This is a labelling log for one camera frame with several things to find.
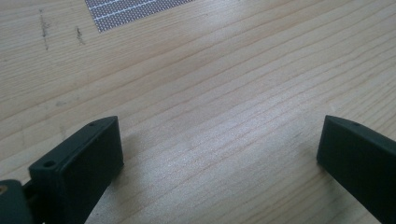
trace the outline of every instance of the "metal mesh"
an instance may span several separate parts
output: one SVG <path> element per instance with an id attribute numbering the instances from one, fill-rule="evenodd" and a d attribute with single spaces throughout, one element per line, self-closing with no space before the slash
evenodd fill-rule
<path id="1" fill-rule="evenodd" d="M 85 0 L 99 32 L 193 0 Z"/>

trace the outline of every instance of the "dark green plastic piece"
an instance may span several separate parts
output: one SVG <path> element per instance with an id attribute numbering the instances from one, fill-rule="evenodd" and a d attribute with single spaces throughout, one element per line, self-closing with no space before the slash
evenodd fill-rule
<path id="1" fill-rule="evenodd" d="M 318 163 L 382 223 L 396 223 L 396 142 L 327 116 Z"/>
<path id="2" fill-rule="evenodd" d="M 33 163 L 23 187 L 0 182 L 0 224 L 83 224 L 122 166 L 117 117 L 96 120 Z"/>

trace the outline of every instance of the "pencil mark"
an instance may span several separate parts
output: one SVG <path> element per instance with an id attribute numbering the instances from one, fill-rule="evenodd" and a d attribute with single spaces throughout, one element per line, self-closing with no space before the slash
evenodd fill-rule
<path id="1" fill-rule="evenodd" d="M 79 44 L 85 45 L 84 40 L 82 39 L 82 32 L 79 30 L 78 26 L 76 26 L 77 40 Z"/>
<path id="2" fill-rule="evenodd" d="M 48 28 L 50 28 L 50 24 L 44 20 L 43 9 L 40 8 L 38 11 L 40 11 L 40 24 L 41 24 L 42 36 L 44 39 L 44 46 L 46 47 L 46 50 L 49 50 L 49 45 L 47 43 L 47 36 L 49 35 Z"/>

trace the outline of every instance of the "light wooden surface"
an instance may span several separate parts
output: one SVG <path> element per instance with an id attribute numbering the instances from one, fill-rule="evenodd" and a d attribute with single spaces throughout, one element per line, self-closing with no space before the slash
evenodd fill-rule
<path id="1" fill-rule="evenodd" d="M 394 0 L 196 0 L 99 34 L 83 0 L 0 2 L 0 178 L 117 115 L 87 223 L 377 223 L 316 163 L 326 114 L 396 139 Z"/>

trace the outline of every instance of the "screw hole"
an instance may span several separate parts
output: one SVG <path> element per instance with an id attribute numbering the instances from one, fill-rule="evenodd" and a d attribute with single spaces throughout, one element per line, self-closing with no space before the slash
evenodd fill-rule
<path id="1" fill-rule="evenodd" d="M 4 194 L 8 190 L 6 185 L 0 185 L 0 195 Z"/>
<path id="2" fill-rule="evenodd" d="M 47 161 L 44 163 L 44 167 L 50 168 L 51 166 L 55 165 L 55 161 Z"/>

